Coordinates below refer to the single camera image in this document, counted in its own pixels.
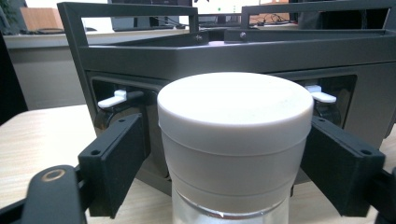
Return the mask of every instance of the screw hole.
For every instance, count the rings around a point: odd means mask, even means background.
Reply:
[[[372,154],[371,151],[366,150],[366,149],[362,149],[362,150],[361,150],[361,153],[363,153],[364,155],[371,155],[371,154]]]
[[[99,150],[94,150],[91,152],[91,155],[96,156],[99,155],[100,151]]]

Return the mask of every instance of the white lever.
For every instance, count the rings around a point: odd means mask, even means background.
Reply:
[[[312,97],[322,103],[332,104],[337,101],[335,96],[329,95],[321,91],[321,87],[318,85],[305,86],[305,88],[311,92]]]
[[[126,91],[118,90],[118,91],[114,91],[113,97],[107,98],[103,101],[99,101],[98,105],[101,108],[109,108],[113,105],[118,105],[125,101],[126,101]]]

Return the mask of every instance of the black chair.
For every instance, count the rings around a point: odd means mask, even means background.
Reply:
[[[8,54],[6,42],[0,33],[0,125],[15,115],[27,111],[20,83]]]

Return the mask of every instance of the table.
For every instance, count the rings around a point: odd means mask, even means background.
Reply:
[[[0,126],[0,207],[24,198],[29,180],[55,165],[78,164],[78,153],[96,137],[88,108],[74,105],[21,113]],[[387,155],[385,169],[396,166],[396,130],[380,150]],[[294,187],[290,224],[373,223],[368,217],[340,217],[312,183]],[[89,223],[172,223],[172,200],[166,194],[135,180],[116,219],[89,217]]]

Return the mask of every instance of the bolt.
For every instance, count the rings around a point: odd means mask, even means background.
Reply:
[[[197,42],[202,42],[202,36],[201,35],[197,35],[196,37],[195,37],[195,40],[197,41]]]
[[[239,35],[239,37],[241,38],[241,39],[246,39],[247,38],[247,33],[245,33],[245,32],[242,32],[240,35]]]

